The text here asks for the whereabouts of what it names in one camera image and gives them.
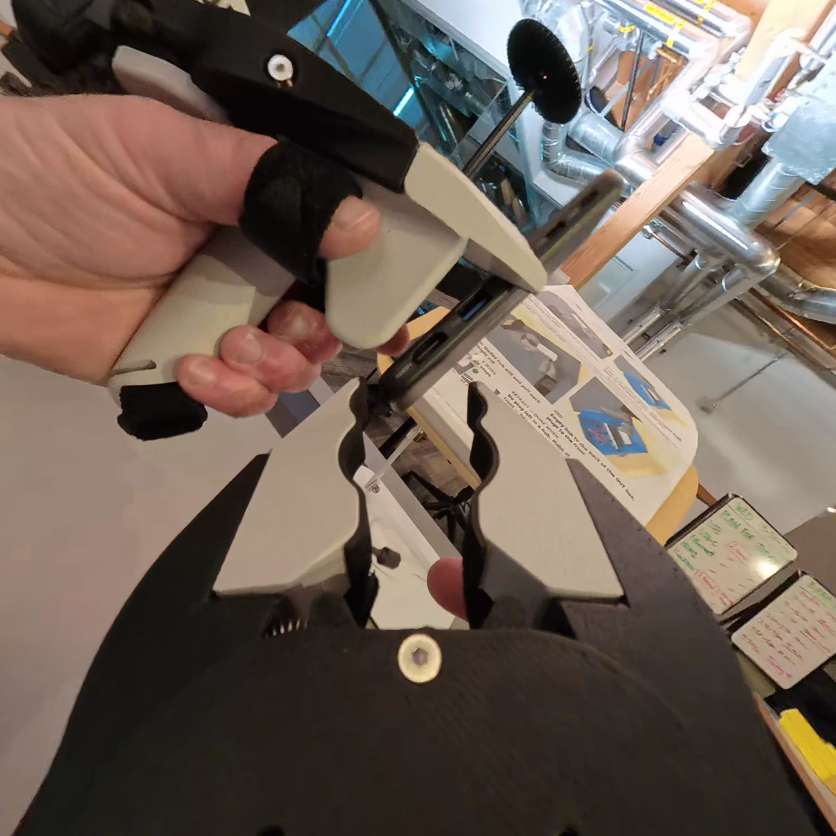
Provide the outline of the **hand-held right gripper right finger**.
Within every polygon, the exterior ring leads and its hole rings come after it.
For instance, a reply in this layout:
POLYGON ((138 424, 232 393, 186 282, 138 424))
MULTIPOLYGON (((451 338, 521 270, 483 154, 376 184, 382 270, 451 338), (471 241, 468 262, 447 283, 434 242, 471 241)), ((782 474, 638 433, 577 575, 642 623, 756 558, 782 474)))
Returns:
POLYGON ((622 584, 558 447, 485 383, 469 384, 469 463, 479 478, 464 540, 467 612, 512 599, 615 603, 622 584))

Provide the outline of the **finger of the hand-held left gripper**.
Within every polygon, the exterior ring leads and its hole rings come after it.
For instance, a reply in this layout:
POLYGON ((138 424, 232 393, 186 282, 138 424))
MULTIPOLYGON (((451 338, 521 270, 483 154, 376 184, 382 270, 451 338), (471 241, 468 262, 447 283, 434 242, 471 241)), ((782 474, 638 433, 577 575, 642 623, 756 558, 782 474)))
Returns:
POLYGON ((406 194, 465 242, 463 256, 482 270, 540 293, 548 274, 517 227, 450 160, 418 144, 406 194))

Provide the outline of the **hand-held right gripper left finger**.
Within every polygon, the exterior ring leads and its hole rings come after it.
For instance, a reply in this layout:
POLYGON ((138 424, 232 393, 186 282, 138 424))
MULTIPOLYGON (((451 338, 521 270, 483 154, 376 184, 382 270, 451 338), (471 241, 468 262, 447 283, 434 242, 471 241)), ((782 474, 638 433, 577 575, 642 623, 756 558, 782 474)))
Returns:
POLYGON ((366 500, 354 476, 364 465, 368 387, 348 382, 270 452, 213 591, 277 594, 308 614, 321 594, 351 614, 373 606, 366 500))

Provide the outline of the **slim dark grey hub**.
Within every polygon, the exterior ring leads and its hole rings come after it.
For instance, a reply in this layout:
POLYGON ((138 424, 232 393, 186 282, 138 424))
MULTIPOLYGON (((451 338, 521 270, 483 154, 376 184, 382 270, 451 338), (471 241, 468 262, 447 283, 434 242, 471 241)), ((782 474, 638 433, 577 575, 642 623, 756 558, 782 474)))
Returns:
MULTIPOLYGON (((620 174, 605 170, 532 239, 533 253, 547 275, 590 237, 625 187, 620 174)), ((520 303, 536 293, 512 287, 498 277, 483 279, 381 373, 367 396, 370 414, 406 412, 520 303)))

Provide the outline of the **person's left hand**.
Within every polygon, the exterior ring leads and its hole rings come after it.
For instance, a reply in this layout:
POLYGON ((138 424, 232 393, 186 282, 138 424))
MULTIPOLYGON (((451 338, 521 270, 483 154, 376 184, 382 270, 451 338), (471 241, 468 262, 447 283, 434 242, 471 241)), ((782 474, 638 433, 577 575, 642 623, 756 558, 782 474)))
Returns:
MULTIPOLYGON (((219 226, 236 226, 256 163, 276 140, 134 96, 2 97, 1 353, 104 385, 169 283, 219 226)), ((361 252, 378 210, 346 193, 314 235, 319 255, 361 252)), ((342 344, 288 295, 219 357, 175 365, 210 410, 263 415, 307 390, 342 344)))

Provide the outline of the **black pole with round disc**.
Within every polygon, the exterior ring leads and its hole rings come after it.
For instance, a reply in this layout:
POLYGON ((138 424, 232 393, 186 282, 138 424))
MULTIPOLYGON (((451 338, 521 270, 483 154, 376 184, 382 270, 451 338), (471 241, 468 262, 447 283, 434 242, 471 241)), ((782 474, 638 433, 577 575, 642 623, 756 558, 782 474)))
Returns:
POLYGON ((549 122, 565 125, 580 111, 581 80, 558 36, 538 20, 519 20, 507 38, 507 61, 522 94, 465 163, 463 174, 475 180, 502 138, 528 105, 549 122))

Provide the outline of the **small handwritten whiteboard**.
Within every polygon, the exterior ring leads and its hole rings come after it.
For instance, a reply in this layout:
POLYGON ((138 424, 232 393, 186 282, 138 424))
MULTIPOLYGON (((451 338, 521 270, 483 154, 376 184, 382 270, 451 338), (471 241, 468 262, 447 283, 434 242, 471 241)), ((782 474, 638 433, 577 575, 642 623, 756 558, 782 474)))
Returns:
POLYGON ((731 642, 779 689, 788 690, 834 659, 834 594, 802 573, 736 630, 731 642))
POLYGON ((717 618, 798 559, 797 549, 746 499, 727 494, 664 546, 717 618))

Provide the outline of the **yellow plastic bin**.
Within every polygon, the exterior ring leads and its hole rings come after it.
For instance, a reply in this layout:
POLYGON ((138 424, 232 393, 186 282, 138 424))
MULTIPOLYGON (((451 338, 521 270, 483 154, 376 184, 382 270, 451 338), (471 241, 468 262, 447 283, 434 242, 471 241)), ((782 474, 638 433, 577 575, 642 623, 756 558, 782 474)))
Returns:
POLYGON ((819 779, 835 794, 835 747, 813 729, 798 709, 780 714, 779 725, 819 779))

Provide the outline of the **silver ventilation duct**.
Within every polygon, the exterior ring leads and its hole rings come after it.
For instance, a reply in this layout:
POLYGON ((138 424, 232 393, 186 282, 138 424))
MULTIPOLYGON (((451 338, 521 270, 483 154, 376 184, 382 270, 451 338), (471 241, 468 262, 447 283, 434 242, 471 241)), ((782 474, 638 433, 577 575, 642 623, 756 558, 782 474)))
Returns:
POLYGON ((646 223, 674 220, 695 240, 700 253, 733 266, 727 283, 684 310, 676 325, 722 306, 732 291, 747 290, 779 268, 777 254, 754 232, 755 226, 797 186, 802 165, 792 151, 796 115, 811 107, 808 84, 789 85, 780 100, 770 94, 796 54, 799 75, 822 72, 834 47, 834 2, 771 2, 753 33, 751 21, 722 2, 598 2, 606 19, 634 32, 634 53, 644 41, 651 52, 673 53, 684 61, 664 91, 645 108, 628 131, 612 131, 605 117, 582 109, 566 134, 633 187, 632 194, 607 221, 568 256, 557 262, 572 287, 584 287, 646 223), (773 132, 775 150, 766 169, 740 198, 723 208, 719 198, 693 177, 717 153, 731 147, 748 126, 785 114, 773 132))

